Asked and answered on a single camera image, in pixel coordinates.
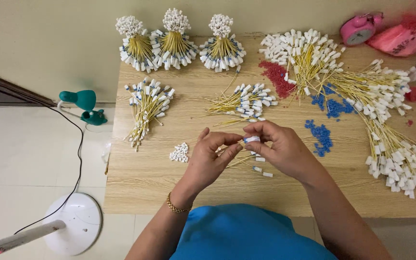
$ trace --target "woman's right hand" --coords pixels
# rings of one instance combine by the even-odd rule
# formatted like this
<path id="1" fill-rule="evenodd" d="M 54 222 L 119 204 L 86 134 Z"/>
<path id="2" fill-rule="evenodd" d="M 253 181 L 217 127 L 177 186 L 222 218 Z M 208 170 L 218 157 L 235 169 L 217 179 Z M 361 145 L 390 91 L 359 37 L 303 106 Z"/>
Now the woman's right hand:
<path id="1" fill-rule="evenodd" d="M 264 157 L 282 173 L 301 183 L 309 183 L 316 174 L 326 173 L 325 168 L 314 157 L 303 141 L 288 127 L 271 121 L 259 121 L 244 127 L 244 137 L 258 136 L 261 142 L 248 142 L 245 149 Z M 272 142 L 269 147 L 265 142 Z"/>

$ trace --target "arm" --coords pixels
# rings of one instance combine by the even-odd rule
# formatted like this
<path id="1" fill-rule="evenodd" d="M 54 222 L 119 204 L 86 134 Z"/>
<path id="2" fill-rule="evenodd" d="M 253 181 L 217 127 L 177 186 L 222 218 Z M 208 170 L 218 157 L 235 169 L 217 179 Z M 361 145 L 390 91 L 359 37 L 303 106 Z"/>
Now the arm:
<path id="1" fill-rule="evenodd" d="M 177 209 L 188 209 L 197 195 L 211 185 L 242 146 L 237 144 L 241 135 L 222 132 L 209 132 L 205 128 L 198 137 L 187 170 L 171 192 L 171 204 Z M 229 146 L 218 156 L 216 150 L 221 145 Z M 173 212 L 163 203 L 157 214 L 147 224 L 131 247 L 125 260 L 169 259 L 176 250 L 189 212 Z"/>
<path id="2" fill-rule="evenodd" d="M 254 151 L 305 188 L 325 247 L 340 259 L 391 259 L 388 251 L 344 197 L 330 174 L 291 128 L 269 121 L 244 128 Z M 264 142 L 272 142 L 269 148 Z"/>

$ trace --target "white tiled floor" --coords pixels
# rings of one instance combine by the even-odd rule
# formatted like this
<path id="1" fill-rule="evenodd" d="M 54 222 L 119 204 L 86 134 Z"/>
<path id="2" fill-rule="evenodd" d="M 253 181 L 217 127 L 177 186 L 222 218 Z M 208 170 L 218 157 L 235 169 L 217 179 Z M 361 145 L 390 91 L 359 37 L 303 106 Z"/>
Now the white tiled floor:
<path id="1" fill-rule="evenodd" d="M 71 112 L 80 114 L 79 109 Z M 102 206 L 107 177 L 101 155 L 111 138 L 113 108 L 106 108 L 110 122 L 88 126 L 81 155 L 79 192 Z M 69 117 L 84 129 L 84 122 Z M 43 217 L 49 205 L 68 194 L 78 178 L 76 155 L 79 130 L 46 108 L 0 108 L 0 239 Z M 72 259 L 122 260 L 152 215 L 104 214 L 99 239 L 84 254 Z M 298 234 L 322 243 L 314 218 L 294 217 Z M 416 220 L 369 220 L 375 233 L 396 259 L 416 259 Z M 0 256 L 0 259 L 68 259 L 53 253 L 38 239 Z"/>

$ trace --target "black power cord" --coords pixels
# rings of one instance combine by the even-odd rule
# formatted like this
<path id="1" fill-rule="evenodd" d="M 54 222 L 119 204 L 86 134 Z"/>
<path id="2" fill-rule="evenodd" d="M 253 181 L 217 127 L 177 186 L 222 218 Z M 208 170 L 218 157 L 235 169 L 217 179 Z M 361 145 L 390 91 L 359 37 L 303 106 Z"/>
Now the black power cord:
<path id="1" fill-rule="evenodd" d="M 64 201 L 64 203 L 62 203 L 62 205 L 57 209 L 57 210 L 55 210 L 54 212 L 52 212 L 51 214 L 49 214 L 48 216 L 45 216 L 45 217 L 43 217 L 42 219 L 40 219 L 40 220 L 38 220 L 38 221 L 36 221 L 36 222 L 33 222 L 33 223 L 31 223 L 30 225 L 28 225 L 28 226 L 26 226 L 26 227 L 23 227 L 23 228 L 21 228 L 21 229 L 19 229 L 17 232 L 15 232 L 14 234 L 17 234 L 17 233 L 19 233 L 20 231 L 22 231 L 22 230 L 24 230 L 25 228 L 27 228 L 27 227 L 30 227 L 30 226 L 32 226 L 32 225 L 34 225 L 34 224 L 36 224 L 36 223 L 38 223 L 38 222 L 40 222 L 40 221 L 42 221 L 42 220 L 44 220 L 45 218 L 47 218 L 47 217 L 49 217 L 49 216 L 51 216 L 52 214 L 54 214 L 54 213 L 56 213 L 57 211 L 59 211 L 65 204 L 66 204 L 66 202 L 67 202 L 67 200 L 70 198 L 70 196 L 72 196 L 72 194 L 76 191 L 76 188 L 78 187 L 78 184 L 79 184 L 79 180 L 81 179 L 81 167 L 83 166 L 83 160 L 82 160 L 82 158 L 81 158 L 81 154 L 80 154 L 80 151 L 81 151 L 81 146 L 83 145 L 83 138 L 84 138 L 84 136 L 85 136 L 85 133 L 83 132 L 83 130 L 77 125 L 77 124 L 75 124 L 75 123 L 73 123 L 70 119 L 68 119 L 64 114 L 62 114 L 60 111 L 58 111 L 58 110 L 55 110 L 55 109 L 53 109 L 53 108 L 51 108 L 51 107 L 48 107 L 47 105 L 45 105 L 45 104 L 43 104 L 43 103 L 39 103 L 39 102 L 36 102 L 36 103 L 38 103 L 38 104 L 41 104 L 41 105 L 43 105 L 44 107 L 47 107 L 48 109 L 50 109 L 50 110 L 52 110 L 52 111 L 54 111 L 54 112 L 56 112 L 56 113 L 59 113 L 61 116 L 63 116 L 67 121 L 69 121 L 70 123 L 72 123 L 74 126 L 76 126 L 78 129 L 79 129 L 79 131 L 81 132 L 81 141 L 79 142 L 79 147 L 78 147 L 78 158 L 79 158 L 79 175 L 78 175 L 78 180 L 76 181 L 76 184 L 75 184 L 75 187 L 73 188 L 73 191 L 70 193 L 70 195 L 68 195 L 68 197 L 65 199 L 65 201 Z"/>

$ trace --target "hand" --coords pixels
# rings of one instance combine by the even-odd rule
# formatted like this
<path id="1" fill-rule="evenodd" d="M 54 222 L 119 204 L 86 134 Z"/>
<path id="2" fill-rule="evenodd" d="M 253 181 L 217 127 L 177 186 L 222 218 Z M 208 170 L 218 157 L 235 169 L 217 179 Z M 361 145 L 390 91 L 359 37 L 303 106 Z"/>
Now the hand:
<path id="1" fill-rule="evenodd" d="M 317 173 L 326 172 L 293 129 L 260 121 L 243 130 L 245 137 L 259 136 L 261 139 L 261 142 L 248 142 L 245 149 L 261 155 L 279 171 L 301 183 L 311 180 Z M 264 144 L 269 141 L 272 141 L 270 148 Z"/>
<path id="2" fill-rule="evenodd" d="M 210 133 L 206 127 L 200 133 L 192 157 L 188 161 L 187 170 L 175 189 L 185 190 L 186 194 L 192 194 L 193 197 L 210 186 L 242 150 L 242 146 L 238 144 L 242 138 L 237 134 Z M 218 156 L 216 150 L 222 145 L 229 147 Z"/>

